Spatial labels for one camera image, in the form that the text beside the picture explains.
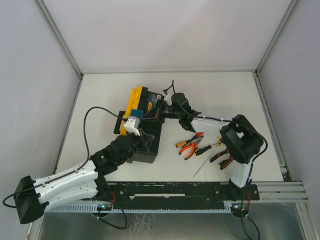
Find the yellow black plastic toolbox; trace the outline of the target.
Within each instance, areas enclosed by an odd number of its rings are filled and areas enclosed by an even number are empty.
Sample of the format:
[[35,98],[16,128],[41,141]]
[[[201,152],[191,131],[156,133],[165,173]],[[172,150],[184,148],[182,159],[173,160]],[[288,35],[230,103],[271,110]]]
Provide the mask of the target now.
[[[159,151],[162,124],[155,121],[141,120],[141,118],[155,106],[160,98],[160,94],[151,92],[144,86],[139,86],[131,91],[126,110],[119,112],[113,131],[114,134],[119,134],[115,143],[112,144],[114,162],[118,165],[134,161],[152,164],[155,161]],[[125,130],[122,119],[127,119],[129,116],[140,119],[138,129],[141,128],[146,134],[155,136],[149,151],[143,150],[139,136],[133,133],[129,134]]]

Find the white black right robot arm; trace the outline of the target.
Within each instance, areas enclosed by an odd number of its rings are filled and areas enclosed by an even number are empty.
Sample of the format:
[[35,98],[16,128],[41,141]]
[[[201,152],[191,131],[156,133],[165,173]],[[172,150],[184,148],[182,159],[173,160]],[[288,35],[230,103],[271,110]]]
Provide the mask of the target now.
[[266,138],[257,132],[244,115],[237,114],[230,120],[201,115],[192,109],[181,92],[172,95],[171,104],[168,104],[164,97],[159,99],[142,119],[160,123],[165,119],[177,119],[186,131],[203,132],[220,137],[235,162],[230,182],[239,189],[249,183],[253,163],[268,149]]

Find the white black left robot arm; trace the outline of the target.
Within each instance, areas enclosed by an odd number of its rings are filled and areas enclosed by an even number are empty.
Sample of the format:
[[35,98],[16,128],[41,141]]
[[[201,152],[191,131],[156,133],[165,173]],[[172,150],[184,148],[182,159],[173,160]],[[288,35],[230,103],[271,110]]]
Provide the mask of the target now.
[[154,139],[154,135],[142,129],[138,134],[121,134],[75,167],[38,179],[23,177],[13,194],[19,222],[29,224],[57,206],[107,192],[105,176],[116,171],[137,151],[147,151]]

